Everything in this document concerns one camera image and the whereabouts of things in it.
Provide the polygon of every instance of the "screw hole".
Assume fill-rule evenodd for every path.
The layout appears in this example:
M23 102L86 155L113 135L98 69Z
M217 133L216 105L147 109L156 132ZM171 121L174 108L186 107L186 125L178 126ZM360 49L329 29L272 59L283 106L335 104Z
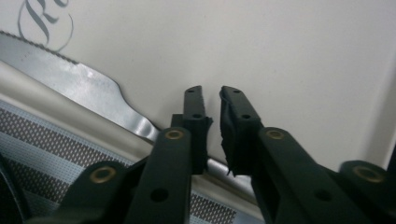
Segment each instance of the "screw hole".
M315 193L315 197L323 202L329 202L332 200L332 195L325 189L320 189Z
M166 189L155 189L154 191L151 192L151 200L154 201L155 203L161 203L165 201L168 198L168 190Z

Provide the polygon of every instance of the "white surface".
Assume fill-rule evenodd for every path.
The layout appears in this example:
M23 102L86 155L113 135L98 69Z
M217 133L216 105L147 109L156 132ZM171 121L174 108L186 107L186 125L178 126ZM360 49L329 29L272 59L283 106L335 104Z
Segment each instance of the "white surface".
M0 0L0 29L18 34L21 2ZM48 47L67 39L70 14L74 33L61 53L116 80L130 105L160 127L182 111L183 91L202 85L215 121L208 149L217 159L224 161L219 90L229 85L245 92L264 125L288 130L324 166L388 162L396 127L395 1L46 2L46 12L59 17L46 23ZM21 26L25 37L46 43L25 9ZM26 77L2 74L0 92L122 155L149 152Z

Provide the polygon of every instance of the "black mechanical arm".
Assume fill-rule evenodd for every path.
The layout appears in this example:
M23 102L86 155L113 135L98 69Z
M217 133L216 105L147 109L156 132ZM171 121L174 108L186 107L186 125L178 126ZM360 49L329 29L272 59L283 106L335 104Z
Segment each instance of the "black mechanical arm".
M149 157L129 168L115 161L88 167L53 216L27 223L188 223L191 175L207 169L212 119L205 114L200 86L184 96L183 114L172 117ZM229 169L251 176L267 224L396 223L396 176L390 170L347 161L333 172L315 163L290 133L264 127L240 90L222 87L220 98ZM16 200L15 190L9 195L16 202L13 211L23 213L23 200Z

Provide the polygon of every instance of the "brass insert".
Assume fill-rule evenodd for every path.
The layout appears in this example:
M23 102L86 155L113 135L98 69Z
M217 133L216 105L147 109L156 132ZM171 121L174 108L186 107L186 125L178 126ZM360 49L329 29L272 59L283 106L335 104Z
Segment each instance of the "brass insert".
M106 183L116 175L116 170L110 166L104 166L96 169L90 175L90 180L95 184Z
M267 136L269 136L270 138L279 140L279 139L283 139L285 137L285 134L283 134L280 131L276 131L276 130L271 130L266 132Z
M377 171L361 165L353 167L353 173L366 181L376 184L381 183L385 179L385 177L379 174Z
M165 134L165 137L166 138L168 138L168 139L180 139L180 138L182 138L183 137L183 132L181 132L181 131L178 131L178 130L172 130L172 131L169 131L169 132L167 132L166 134Z

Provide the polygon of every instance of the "silver metal plate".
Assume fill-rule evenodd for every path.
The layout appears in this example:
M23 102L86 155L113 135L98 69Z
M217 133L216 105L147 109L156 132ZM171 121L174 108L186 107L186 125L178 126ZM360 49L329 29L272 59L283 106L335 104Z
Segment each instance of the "silver metal plate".
M0 32L1 61L131 133L155 141L159 130L128 106L115 81L84 64L61 57Z

